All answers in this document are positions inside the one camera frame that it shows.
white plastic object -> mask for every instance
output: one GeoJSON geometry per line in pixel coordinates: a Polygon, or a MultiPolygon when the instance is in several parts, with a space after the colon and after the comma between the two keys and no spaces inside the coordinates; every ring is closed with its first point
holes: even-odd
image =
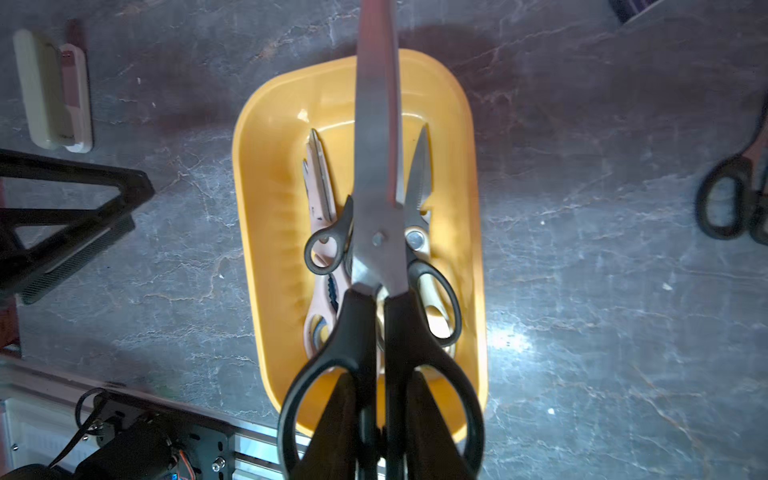
{"type": "Polygon", "coordinates": [[[86,153],[93,147],[88,73],[83,51],[60,48],[29,30],[13,35],[29,136],[40,148],[86,153]]]}

yellow plastic tray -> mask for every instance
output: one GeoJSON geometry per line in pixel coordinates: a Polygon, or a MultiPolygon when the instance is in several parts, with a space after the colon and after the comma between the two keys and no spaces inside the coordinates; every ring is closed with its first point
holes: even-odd
{"type": "MultiPolygon", "coordinates": [[[[353,123],[356,58],[315,65],[273,78],[240,113],[232,159],[237,208],[264,389],[280,410],[293,377],[306,363],[303,322],[313,275],[303,249],[310,218],[301,160],[310,128],[318,130],[340,212],[353,188],[353,123]]],[[[472,113],[453,75],[435,59],[400,50],[404,169],[409,172],[421,126],[432,147],[432,262],[448,278],[461,303],[464,329],[456,362],[478,393],[488,398],[480,216],[472,113]]],[[[330,372],[307,393],[297,428],[312,435],[336,383],[330,372]]],[[[465,435],[458,396],[442,377],[429,386],[454,439],[465,435]]],[[[384,384],[379,378],[379,424],[384,423],[384,384]]]]}

serrated blade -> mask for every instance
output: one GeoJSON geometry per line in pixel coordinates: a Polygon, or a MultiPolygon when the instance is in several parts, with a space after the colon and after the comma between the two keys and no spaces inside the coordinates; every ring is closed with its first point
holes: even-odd
{"type": "Polygon", "coordinates": [[[432,195],[432,158],[429,155],[429,136],[427,126],[422,127],[416,152],[413,154],[411,171],[408,175],[408,190],[405,209],[406,228],[421,227],[429,232],[429,214],[422,215],[424,203],[432,195]]]}

black metal stand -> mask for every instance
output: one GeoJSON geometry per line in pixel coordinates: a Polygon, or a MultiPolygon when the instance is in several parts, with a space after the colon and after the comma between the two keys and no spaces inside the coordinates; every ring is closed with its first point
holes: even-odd
{"type": "Polygon", "coordinates": [[[139,170],[63,161],[0,150],[0,177],[109,185],[120,193],[93,210],[0,208],[0,297],[20,293],[36,302],[100,252],[134,229],[131,212],[152,198],[154,189],[139,170]],[[18,227],[66,225],[26,248],[18,227]]]}

marble countertop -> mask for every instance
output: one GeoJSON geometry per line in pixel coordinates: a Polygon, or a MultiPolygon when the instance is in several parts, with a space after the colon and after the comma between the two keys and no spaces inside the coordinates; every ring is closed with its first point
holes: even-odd
{"type": "MultiPolygon", "coordinates": [[[[33,306],[26,359],[276,423],[253,341],[231,141],[266,80],[354,52],[357,2],[13,2],[84,32],[95,149],[144,170],[137,229],[33,306]]],[[[439,59],[475,120],[490,395],[483,478],[768,476],[768,249],[696,227],[693,198],[746,147],[768,86],[768,2],[398,1],[400,45],[439,59]]],[[[0,58],[0,147],[28,139],[0,58]]],[[[9,203],[92,189],[8,182],[9,203]]]]}

